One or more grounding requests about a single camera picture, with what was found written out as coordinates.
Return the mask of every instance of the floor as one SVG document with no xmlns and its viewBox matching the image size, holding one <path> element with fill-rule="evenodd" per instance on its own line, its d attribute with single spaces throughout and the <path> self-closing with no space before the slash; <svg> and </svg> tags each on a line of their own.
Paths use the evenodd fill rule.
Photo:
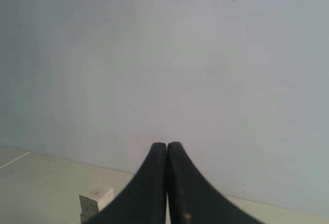
<svg viewBox="0 0 329 224">
<path fill-rule="evenodd" d="M 80 223 L 79 193 L 95 184 L 119 193 L 132 174 L 0 145 L 0 223 Z M 328 219 L 228 197 L 267 224 L 328 224 Z"/>
</svg>

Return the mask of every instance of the white floor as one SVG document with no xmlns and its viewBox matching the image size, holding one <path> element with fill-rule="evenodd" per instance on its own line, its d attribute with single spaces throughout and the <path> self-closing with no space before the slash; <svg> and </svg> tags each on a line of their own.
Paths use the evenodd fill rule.
<svg viewBox="0 0 329 224">
<path fill-rule="evenodd" d="M 118 194 L 132 174 L 76 163 L 0 145 L 0 223 L 78 224 L 79 193 L 94 184 L 113 186 Z M 229 198 L 267 224 L 328 224 L 296 211 Z"/>
</svg>

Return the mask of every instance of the white wall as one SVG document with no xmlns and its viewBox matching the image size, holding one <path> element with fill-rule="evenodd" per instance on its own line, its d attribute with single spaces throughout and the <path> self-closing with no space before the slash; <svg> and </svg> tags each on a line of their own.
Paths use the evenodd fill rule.
<svg viewBox="0 0 329 224">
<path fill-rule="evenodd" d="M 0 0 L 1 143 L 328 216 L 328 0 Z"/>
</svg>

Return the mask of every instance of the black curved finger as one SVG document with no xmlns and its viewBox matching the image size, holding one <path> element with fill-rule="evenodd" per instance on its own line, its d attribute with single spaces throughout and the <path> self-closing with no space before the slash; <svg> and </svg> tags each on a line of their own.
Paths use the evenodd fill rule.
<svg viewBox="0 0 329 224">
<path fill-rule="evenodd" d="M 261 224 L 213 188 L 179 142 L 168 145 L 167 182 L 172 224 Z"/>
<path fill-rule="evenodd" d="M 164 224 L 166 156 L 166 145 L 154 143 L 130 183 L 87 224 Z"/>
</svg>

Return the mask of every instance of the small white block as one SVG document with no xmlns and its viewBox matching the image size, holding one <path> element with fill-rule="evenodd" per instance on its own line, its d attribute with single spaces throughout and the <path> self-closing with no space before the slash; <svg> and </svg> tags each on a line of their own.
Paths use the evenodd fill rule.
<svg viewBox="0 0 329 224">
<path fill-rule="evenodd" d="M 81 220 L 81 224 L 85 223 L 86 221 L 88 221 L 88 217 L 85 216 L 84 214 L 80 214 L 80 220 Z"/>
<path fill-rule="evenodd" d="M 79 198 L 82 214 L 86 217 L 92 217 L 114 199 L 114 189 L 104 186 L 96 186 L 90 191 L 80 194 Z"/>
</svg>

